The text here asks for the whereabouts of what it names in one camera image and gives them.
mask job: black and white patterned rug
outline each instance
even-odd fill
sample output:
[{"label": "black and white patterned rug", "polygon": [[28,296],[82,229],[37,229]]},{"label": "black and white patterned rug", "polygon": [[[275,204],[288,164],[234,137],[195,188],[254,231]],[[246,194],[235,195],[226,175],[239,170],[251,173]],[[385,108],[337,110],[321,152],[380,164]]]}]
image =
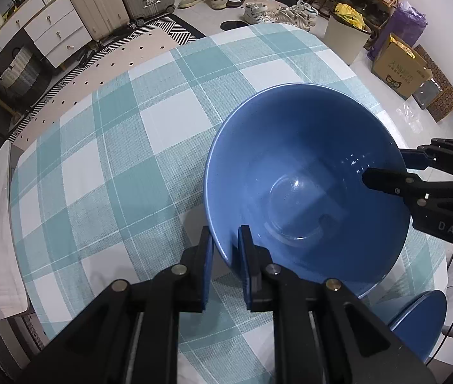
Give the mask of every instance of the black and white patterned rug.
[{"label": "black and white patterned rug", "polygon": [[205,37],[205,35],[199,30],[192,27],[189,23],[182,20],[180,17],[177,17],[174,14],[165,14],[151,22],[145,24],[140,28],[136,28],[130,35],[116,42],[111,43],[110,45],[103,48],[101,51],[95,53],[88,63],[83,66],[74,68],[69,72],[63,79],[56,83],[45,95],[38,101],[34,106],[33,110],[27,114],[11,131],[8,139],[13,143],[15,139],[20,135],[20,133],[25,129],[28,122],[30,122],[36,114],[41,110],[41,108],[49,102],[56,94],[61,91],[69,82],[73,81],[76,76],[78,76],[82,71],[86,70],[90,66],[94,65],[97,61],[102,59],[105,55],[113,52],[114,50],[122,47],[124,44],[130,42],[131,40],[143,35],[147,32],[152,31],[155,28],[161,28],[164,30],[179,46],[194,42],[197,39]]}]

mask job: brown cardboard box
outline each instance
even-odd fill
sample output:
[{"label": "brown cardboard box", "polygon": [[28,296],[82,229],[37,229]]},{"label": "brown cardboard box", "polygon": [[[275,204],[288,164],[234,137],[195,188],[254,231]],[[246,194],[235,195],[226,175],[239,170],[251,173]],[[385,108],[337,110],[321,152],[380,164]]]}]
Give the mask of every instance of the brown cardboard box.
[{"label": "brown cardboard box", "polygon": [[422,83],[433,77],[426,66],[418,53],[390,33],[372,64],[372,73],[406,100]]}]

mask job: white trash can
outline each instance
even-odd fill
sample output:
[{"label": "white trash can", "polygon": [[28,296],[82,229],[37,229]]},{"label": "white trash can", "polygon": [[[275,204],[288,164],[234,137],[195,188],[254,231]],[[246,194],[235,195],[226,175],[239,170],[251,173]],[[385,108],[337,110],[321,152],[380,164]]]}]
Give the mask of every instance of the white trash can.
[{"label": "white trash can", "polygon": [[365,30],[360,30],[331,12],[323,42],[347,65],[350,65],[358,56],[371,33],[372,31],[366,25]]}]

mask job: purple plastic bag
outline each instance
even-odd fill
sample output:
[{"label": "purple plastic bag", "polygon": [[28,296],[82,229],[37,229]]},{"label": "purple plastic bag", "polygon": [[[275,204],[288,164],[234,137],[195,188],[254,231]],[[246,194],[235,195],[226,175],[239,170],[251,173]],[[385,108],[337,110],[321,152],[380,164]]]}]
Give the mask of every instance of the purple plastic bag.
[{"label": "purple plastic bag", "polygon": [[386,26],[381,30],[379,37],[366,55],[370,60],[374,60],[390,33],[397,35],[407,45],[413,47],[426,26],[425,16],[420,14],[407,1],[402,1],[388,19]]}]

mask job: screw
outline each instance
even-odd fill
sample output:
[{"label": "screw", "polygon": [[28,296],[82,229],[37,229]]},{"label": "screw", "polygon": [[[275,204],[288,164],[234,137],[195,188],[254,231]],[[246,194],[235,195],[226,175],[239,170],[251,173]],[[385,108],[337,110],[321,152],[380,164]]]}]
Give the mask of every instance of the screw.
[{"label": "screw", "polygon": [[176,274],[177,276],[183,276],[187,272],[187,267],[184,264],[175,264],[171,268],[171,273]]},{"label": "screw", "polygon": [[269,274],[277,275],[282,272],[282,268],[278,264],[268,264],[265,268],[265,271],[267,271]]},{"label": "screw", "polygon": [[111,289],[115,292],[122,292],[127,289],[127,282],[125,280],[116,280],[112,285]]},{"label": "screw", "polygon": [[340,287],[342,287],[342,283],[340,283],[340,280],[337,280],[335,278],[328,278],[325,281],[325,286],[328,289],[333,290],[334,292],[336,292],[337,290],[340,289]]}]

